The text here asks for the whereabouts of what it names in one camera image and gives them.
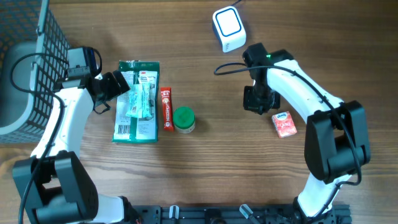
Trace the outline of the teal snack bar wrapper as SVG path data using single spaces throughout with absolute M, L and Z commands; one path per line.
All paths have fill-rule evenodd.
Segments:
M 126 116 L 137 119 L 152 119 L 150 105 L 150 83 L 138 83 L 130 86 L 129 106 Z

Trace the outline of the red Nescafe coffee stick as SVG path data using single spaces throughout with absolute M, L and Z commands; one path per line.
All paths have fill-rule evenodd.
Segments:
M 162 112 L 164 117 L 164 129 L 166 131 L 174 131 L 172 118 L 171 87 L 161 87 L 160 94 L 162 100 Z

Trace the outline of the green lid round container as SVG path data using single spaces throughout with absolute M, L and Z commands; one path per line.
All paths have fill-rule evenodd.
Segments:
M 189 107 L 179 107 L 174 111 L 173 122 L 179 133 L 188 134 L 195 129 L 195 114 Z

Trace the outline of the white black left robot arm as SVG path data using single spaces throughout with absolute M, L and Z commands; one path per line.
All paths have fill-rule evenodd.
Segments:
M 97 188 L 80 162 L 86 121 L 100 104 L 127 92 L 118 70 L 101 79 L 91 75 L 60 80 L 45 132 L 30 158 L 12 169 L 21 196 L 19 223 L 124 223 L 134 219 L 125 197 L 110 197 Z

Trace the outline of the red white juice carton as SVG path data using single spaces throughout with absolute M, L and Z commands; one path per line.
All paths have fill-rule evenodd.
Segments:
M 273 115 L 272 122 L 279 138 L 285 138 L 297 133 L 292 116 L 288 111 Z

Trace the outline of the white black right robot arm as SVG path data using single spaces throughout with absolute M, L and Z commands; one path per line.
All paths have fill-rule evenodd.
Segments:
M 338 192 L 359 185 L 361 168 L 371 159 L 363 106 L 329 94 L 286 50 L 269 53 L 254 44 L 244 51 L 243 60 L 254 82 L 244 88 L 244 109 L 263 114 L 278 109 L 284 98 L 306 124 L 304 158 L 310 175 L 294 200 L 292 221 L 335 218 L 332 203 Z

